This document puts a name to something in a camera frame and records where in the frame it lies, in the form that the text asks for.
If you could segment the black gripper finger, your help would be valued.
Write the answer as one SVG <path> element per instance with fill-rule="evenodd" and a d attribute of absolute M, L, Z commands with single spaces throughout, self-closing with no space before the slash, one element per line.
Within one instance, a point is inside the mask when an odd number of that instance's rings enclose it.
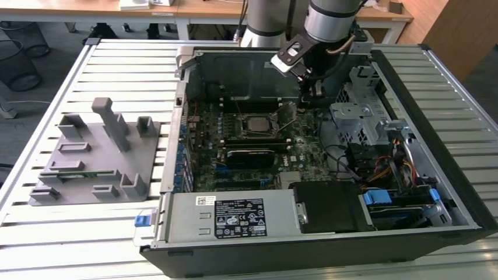
<path fill-rule="evenodd" d="M 299 107 L 307 107 L 326 97 L 323 79 L 303 75 L 298 77 L 299 82 Z"/>

